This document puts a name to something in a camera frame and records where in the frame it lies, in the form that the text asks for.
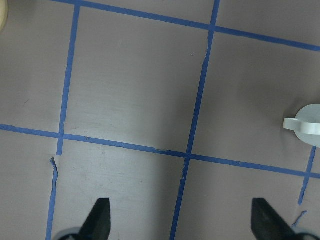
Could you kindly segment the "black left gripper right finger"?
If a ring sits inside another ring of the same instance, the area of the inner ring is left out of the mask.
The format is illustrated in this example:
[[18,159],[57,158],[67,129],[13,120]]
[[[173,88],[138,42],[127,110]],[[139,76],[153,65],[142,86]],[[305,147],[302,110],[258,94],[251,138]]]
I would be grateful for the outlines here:
[[308,232],[296,232],[264,198],[251,203],[251,231],[257,240],[318,240]]

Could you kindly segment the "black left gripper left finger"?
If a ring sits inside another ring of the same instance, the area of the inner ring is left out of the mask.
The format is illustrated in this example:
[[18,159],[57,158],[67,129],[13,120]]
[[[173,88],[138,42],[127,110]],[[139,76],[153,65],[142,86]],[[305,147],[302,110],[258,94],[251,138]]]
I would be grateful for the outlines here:
[[109,198],[98,198],[83,225],[59,232],[54,240],[108,240],[111,233]]

